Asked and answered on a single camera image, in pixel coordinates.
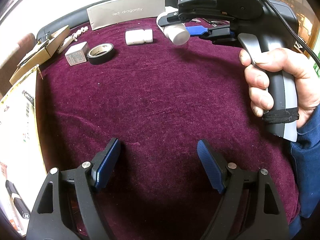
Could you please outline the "blue sleeve forearm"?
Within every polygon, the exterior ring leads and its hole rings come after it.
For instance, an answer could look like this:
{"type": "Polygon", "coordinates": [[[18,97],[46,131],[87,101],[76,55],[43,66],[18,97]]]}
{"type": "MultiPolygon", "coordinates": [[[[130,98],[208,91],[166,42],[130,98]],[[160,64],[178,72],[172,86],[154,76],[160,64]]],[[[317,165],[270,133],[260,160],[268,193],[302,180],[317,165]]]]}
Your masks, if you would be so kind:
{"type": "Polygon", "coordinates": [[[297,134],[297,141],[290,143],[290,154],[295,164],[300,212],[289,224],[290,238],[301,230],[300,219],[309,218],[319,203],[319,107],[297,134]]]}

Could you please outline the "person's right hand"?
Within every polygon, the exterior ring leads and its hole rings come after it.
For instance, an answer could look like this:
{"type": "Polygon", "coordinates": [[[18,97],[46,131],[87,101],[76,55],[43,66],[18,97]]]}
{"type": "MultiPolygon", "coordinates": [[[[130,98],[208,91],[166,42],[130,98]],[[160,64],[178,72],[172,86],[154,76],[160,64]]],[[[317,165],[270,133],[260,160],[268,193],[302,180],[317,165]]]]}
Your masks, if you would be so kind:
{"type": "Polygon", "coordinates": [[[278,48],[260,54],[254,66],[248,52],[242,49],[239,59],[245,67],[251,109],[257,117],[263,116],[264,111],[271,110],[275,103],[273,96],[267,92],[270,79],[266,72],[283,70],[295,78],[299,111],[297,127],[301,128],[307,123],[319,105],[319,77],[314,68],[308,65],[305,55],[287,48],[278,48]]]}

